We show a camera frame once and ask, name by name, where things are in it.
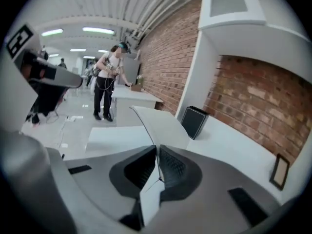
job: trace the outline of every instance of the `white floor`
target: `white floor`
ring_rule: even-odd
[[[80,155],[85,152],[91,129],[93,127],[116,127],[116,119],[113,122],[94,119],[94,97],[88,88],[71,89],[65,98],[66,101],[57,108],[59,116],[56,116],[54,112],[51,112],[48,117],[40,114],[40,125],[33,127],[30,122],[26,122],[22,132],[36,138],[46,147],[58,149],[65,156],[67,154]],[[72,116],[78,118],[73,122],[66,121]]]

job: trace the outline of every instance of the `ceiling light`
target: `ceiling light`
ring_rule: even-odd
[[[83,27],[82,30],[88,31],[88,32],[105,33],[109,35],[113,35],[115,33],[114,30],[110,30],[110,29],[91,28],[91,27]]]
[[[85,52],[86,49],[71,49],[70,52]]]
[[[46,37],[46,36],[50,36],[50,35],[60,34],[62,32],[63,32],[62,29],[54,29],[54,30],[43,32],[41,35],[43,37]]]

